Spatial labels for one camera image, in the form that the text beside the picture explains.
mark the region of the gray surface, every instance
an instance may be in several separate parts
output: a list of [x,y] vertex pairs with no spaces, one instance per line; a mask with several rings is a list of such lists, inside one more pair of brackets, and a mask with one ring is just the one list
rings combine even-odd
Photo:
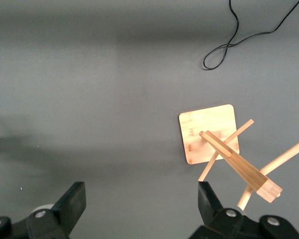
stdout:
[[[237,39],[295,2],[235,2]],[[187,165],[179,113],[232,104],[237,126],[255,121],[239,143],[258,168],[299,142],[299,7],[200,70],[233,29],[226,0],[0,1],[0,215],[16,222],[84,180],[73,239],[189,237],[205,164]],[[255,195],[246,214],[299,230],[299,155],[270,177],[281,197]],[[207,180],[227,207],[245,187],[224,161]]]

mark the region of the wooden base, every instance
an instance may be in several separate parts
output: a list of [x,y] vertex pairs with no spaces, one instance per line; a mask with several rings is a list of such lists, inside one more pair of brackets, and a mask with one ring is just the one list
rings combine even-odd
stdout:
[[[201,131],[209,130],[222,141],[236,131],[232,105],[181,113],[179,122],[188,164],[209,162],[215,153],[214,148],[199,136]],[[228,146],[235,152],[240,152],[237,138],[228,143]]]

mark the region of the black cable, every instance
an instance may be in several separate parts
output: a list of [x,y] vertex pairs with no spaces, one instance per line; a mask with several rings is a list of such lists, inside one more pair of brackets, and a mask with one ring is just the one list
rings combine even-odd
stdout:
[[[271,34],[271,33],[275,32],[277,29],[279,29],[279,27],[282,25],[282,23],[284,22],[284,20],[291,14],[291,12],[297,7],[298,4],[299,4],[299,1],[294,5],[294,7],[289,11],[289,13],[283,18],[283,20],[280,22],[280,24],[279,24],[274,30],[272,30],[272,31],[258,32],[258,33],[255,33],[255,34],[253,34],[253,35],[251,35],[251,36],[248,36],[248,37],[242,39],[241,41],[239,41],[239,42],[237,42],[237,43],[231,43],[231,41],[233,40],[233,38],[235,37],[235,35],[236,35],[237,32],[238,32],[238,29],[239,29],[239,19],[238,19],[237,15],[235,14],[235,12],[234,12],[233,9],[232,9],[231,0],[229,0],[229,8],[230,8],[230,11],[231,11],[231,13],[234,15],[235,20],[236,20],[236,22],[237,22],[236,29],[235,29],[235,33],[234,33],[234,35],[231,37],[231,39],[228,41],[227,44],[223,44],[223,45],[220,45],[220,46],[216,47],[215,49],[213,49],[212,51],[210,51],[210,52],[204,57],[204,59],[203,59],[203,66],[201,66],[201,68],[202,68],[203,70],[206,70],[206,71],[214,70],[214,69],[218,68],[218,67],[222,64],[222,62],[224,61],[224,59],[225,59],[225,57],[226,57],[226,55],[227,55],[228,48],[237,46],[237,45],[239,45],[241,42],[243,42],[243,41],[245,41],[245,40],[247,40],[247,39],[249,39],[249,38],[251,38],[251,37],[258,36],[258,35]],[[222,60],[220,61],[220,63],[219,63],[218,65],[216,65],[215,67],[207,67],[207,66],[205,65],[205,60],[207,59],[207,57],[208,57],[209,55],[211,55],[214,51],[219,50],[219,49],[223,49],[223,48],[225,48],[225,51],[224,51],[224,53],[223,53]]]

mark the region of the black mechanical part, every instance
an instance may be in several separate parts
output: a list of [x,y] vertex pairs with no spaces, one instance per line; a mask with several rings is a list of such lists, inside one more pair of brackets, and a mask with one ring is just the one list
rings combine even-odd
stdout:
[[74,183],[52,209],[42,209],[12,224],[0,217],[0,239],[68,239],[86,208],[84,182]]
[[284,218],[265,215],[257,223],[235,209],[223,208],[208,182],[199,182],[198,207],[204,225],[190,239],[299,239]]

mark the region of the square wooden board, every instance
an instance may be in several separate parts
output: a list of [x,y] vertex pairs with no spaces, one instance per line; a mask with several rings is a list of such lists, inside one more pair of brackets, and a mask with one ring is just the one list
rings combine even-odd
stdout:
[[[232,105],[181,113],[179,122],[188,164],[209,162],[215,152],[214,148],[200,137],[200,131],[209,130],[222,141],[236,131]],[[237,153],[240,152],[237,137],[228,146]]]

